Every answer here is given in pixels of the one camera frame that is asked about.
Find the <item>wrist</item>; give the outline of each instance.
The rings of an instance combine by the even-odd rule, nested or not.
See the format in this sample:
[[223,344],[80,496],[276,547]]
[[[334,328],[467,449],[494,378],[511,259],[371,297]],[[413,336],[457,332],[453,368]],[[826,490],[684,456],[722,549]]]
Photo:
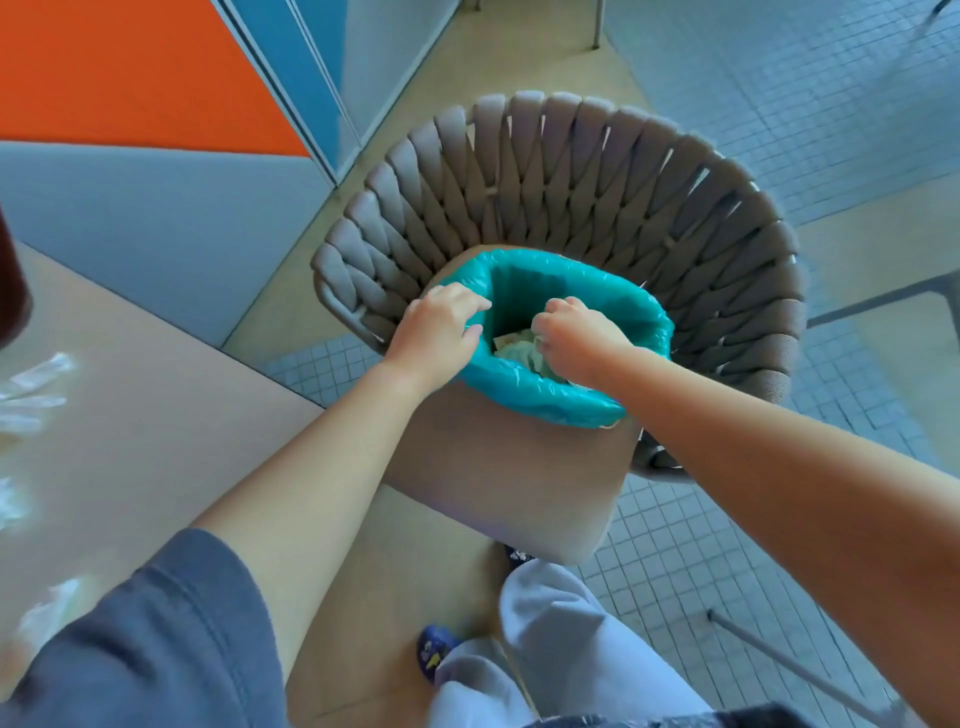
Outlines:
[[422,377],[402,363],[384,359],[367,371],[366,376],[382,383],[393,400],[408,401],[414,408],[430,394],[429,388],[421,381]]

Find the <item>orange panel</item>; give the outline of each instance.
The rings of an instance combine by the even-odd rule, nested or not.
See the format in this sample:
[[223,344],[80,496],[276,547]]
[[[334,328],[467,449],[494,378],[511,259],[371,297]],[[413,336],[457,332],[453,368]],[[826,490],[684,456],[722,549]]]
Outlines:
[[210,0],[2,0],[0,138],[307,156]]

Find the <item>sneaker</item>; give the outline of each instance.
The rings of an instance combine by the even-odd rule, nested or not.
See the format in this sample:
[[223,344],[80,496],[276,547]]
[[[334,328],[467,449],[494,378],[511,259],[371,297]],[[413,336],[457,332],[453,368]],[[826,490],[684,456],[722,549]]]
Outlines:
[[507,546],[504,544],[503,547],[507,551],[507,559],[510,561],[510,571],[514,571],[518,567],[522,567],[528,561],[533,561],[534,558],[536,558],[525,551],[517,551],[512,546]]
[[436,624],[430,624],[420,632],[420,638],[417,639],[417,664],[420,666],[420,672],[431,684],[437,673],[437,667],[462,641],[446,627]]

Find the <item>forearm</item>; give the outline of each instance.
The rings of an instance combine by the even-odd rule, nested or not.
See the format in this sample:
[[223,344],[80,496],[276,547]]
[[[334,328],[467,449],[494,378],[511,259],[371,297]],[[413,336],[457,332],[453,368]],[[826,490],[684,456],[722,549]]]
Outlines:
[[403,376],[377,365],[194,522],[253,575],[284,679],[420,400]]
[[919,711],[957,721],[960,483],[643,350],[603,377]]

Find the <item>metal leg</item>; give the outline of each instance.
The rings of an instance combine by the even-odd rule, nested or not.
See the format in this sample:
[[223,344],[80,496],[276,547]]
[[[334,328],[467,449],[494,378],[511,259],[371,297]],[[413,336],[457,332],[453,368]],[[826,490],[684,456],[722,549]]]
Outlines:
[[603,35],[603,16],[607,11],[607,0],[596,0],[597,3],[597,21],[593,27],[593,50],[600,47],[600,38]]
[[707,619],[709,619],[714,624],[723,627],[732,635],[739,637],[745,643],[750,646],[755,647],[760,652],[765,654],[767,657],[771,658],[774,662],[780,663],[788,670],[793,672],[796,675],[802,677],[806,682],[812,685],[814,688],[819,688],[821,691],[825,692],[827,695],[832,697],[838,703],[843,705],[846,708],[849,708],[851,711],[856,713],[858,716],[862,717],[865,720],[869,720],[874,725],[884,726],[889,725],[889,722],[881,714],[876,711],[871,710],[866,705],[861,703],[859,700],[854,698],[852,695],[849,695],[839,688],[837,688],[829,680],[825,680],[820,677],[815,672],[811,672],[806,667],[794,660],[790,655],[787,655],[783,652],[780,652],[778,649],[773,647],[771,644],[767,644],[757,635],[752,632],[748,632],[740,625],[735,622],[730,621],[723,615],[717,614],[714,610],[707,610]]

